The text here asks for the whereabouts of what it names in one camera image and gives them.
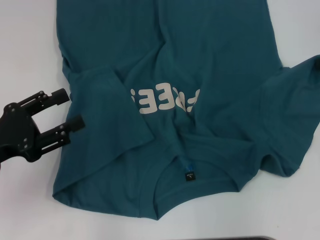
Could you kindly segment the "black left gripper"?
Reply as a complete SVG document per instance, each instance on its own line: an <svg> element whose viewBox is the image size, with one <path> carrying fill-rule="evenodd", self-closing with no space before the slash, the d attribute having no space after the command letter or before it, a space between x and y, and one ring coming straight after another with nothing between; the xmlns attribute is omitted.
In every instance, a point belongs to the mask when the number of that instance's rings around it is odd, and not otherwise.
<svg viewBox="0 0 320 240"><path fill-rule="evenodd" d="M22 157L27 162L33 163L41 158L42 153L49 153L70 144L70 132L74 133L85 127L80 115L40 133L29 114L39 113L69 100L66 90L61 88L51 95L40 91L18 103L6 105L0 118L0 162Z"/></svg>

